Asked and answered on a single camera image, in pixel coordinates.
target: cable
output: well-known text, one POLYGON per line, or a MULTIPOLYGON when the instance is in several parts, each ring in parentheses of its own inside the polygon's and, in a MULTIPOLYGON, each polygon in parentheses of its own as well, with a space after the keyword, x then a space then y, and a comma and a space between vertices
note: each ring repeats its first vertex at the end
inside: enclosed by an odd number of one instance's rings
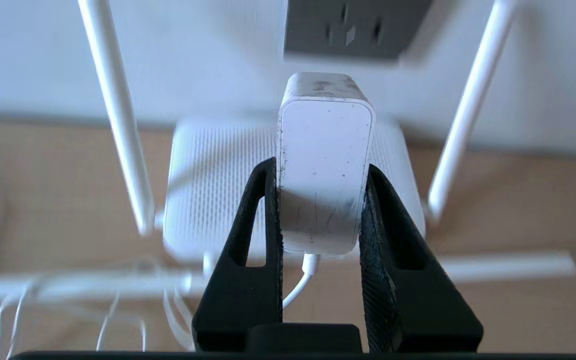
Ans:
MULTIPOLYGON (((151 267, 149 269, 152 271, 156 276, 161 276, 165 274, 165 269, 163 268, 162 264, 158 262, 157 259, 153 258, 146 258, 143 260, 138 260, 134 262, 130 267, 130 274, 134 274, 137 271, 138 267, 143 266, 144 264, 151 267)), ((4 311, 9 308, 10 306, 16 303, 16 312, 14 314, 14 321, 13 327, 10 335, 10 347, 7 354, 7 357, 11 357, 14 353, 14 349, 18 339, 18 326, 19 321, 21 319, 21 312, 25 303, 28 303, 29 300, 32 302, 36 296, 36 292, 41 290, 41 283, 39 282, 38 278, 34 278, 28 282, 28 284, 23 288, 21 295, 18 292, 14 292, 9 294, 0 304, 0 344, 2 339, 2 317, 4 311)), ((141 316, 133 316, 129 314, 124 314, 117 311, 117 306, 119 305, 119 299, 121 294, 117 292, 115 297, 112 301, 112 305, 110 305, 110 309, 108 312, 102 312, 99 310, 87 309, 86 307, 78 306, 73 303, 48 303, 46 306, 50 309, 57 310, 60 312, 69 313, 75 317, 79 317, 82 319, 88 319, 91 321, 101 323, 101 329, 99 332, 99 337, 97 338, 96 343, 96 350, 100 351, 103 346, 103 341, 105 338, 105 333, 108 328, 108 324, 110 321, 120 321, 126 322, 129 324, 135 324, 139 328, 139 332, 141 333, 141 351, 146 351, 147 348, 147 329, 146 329, 146 322, 141 316)), ((185 326, 188 330, 184 330, 182 326, 180 326, 177 317, 174 315, 172 310, 172 306, 170 304, 170 297, 169 292, 164 290, 163 292, 163 305, 164 310, 166 312, 166 317, 168 321, 168 325, 170 326, 170 330, 174 335, 174 338, 179 342, 180 346, 187 349, 188 351, 195 351, 195 344, 190 332, 192 328, 192 313, 188 309, 188 306, 184 303, 183 299, 181 298, 177 289, 174 289, 174 293, 172 295, 174 306, 176 307, 177 311, 180 313, 183 321, 185 322, 185 326)))
POLYGON ((321 259, 320 255, 314 255, 312 253, 304 253, 303 264, 301 265, 303 276, 301 277, 301 280, 299 280, 297 285, 295 285, 294 289, 292 289, 290 294, 288 294, 288 296, 286 296, 283 299, 281 305, 283 306, 284 309, 286 309, 286 307, 288 307, 288 305, 290 305, 297 298, 297 296, 299 296, 302 293, 302 291, 304 291, 304 288, 306 287, 308 282, 311 280, 313 275, 319 269, 320 259, 321 259))
POLYGON ((106 335, 106 328, 108 327, 108 323, 110 319, 115 316, 115 310, 117 310, 117 305, 119 304, 119 294, 120 292, 114 295, 114 299, 112 300, 112 304, 110 305, 110 310, 108 310, 108 315, 105 316, 103 319, 103 323, 101 324, 101 329, 99 330, 99 336, 96 338, 96 348, 94 351, 101 351, 101 346, 104 342, 104 337, 106 335))

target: wall socket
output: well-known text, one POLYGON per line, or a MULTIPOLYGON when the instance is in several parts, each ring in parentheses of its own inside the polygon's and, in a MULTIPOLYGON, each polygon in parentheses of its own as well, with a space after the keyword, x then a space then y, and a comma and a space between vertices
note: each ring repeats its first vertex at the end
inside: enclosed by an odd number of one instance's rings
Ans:
POLYGON ((432 0, 289 0, 284 55, 396 60, 432 0))

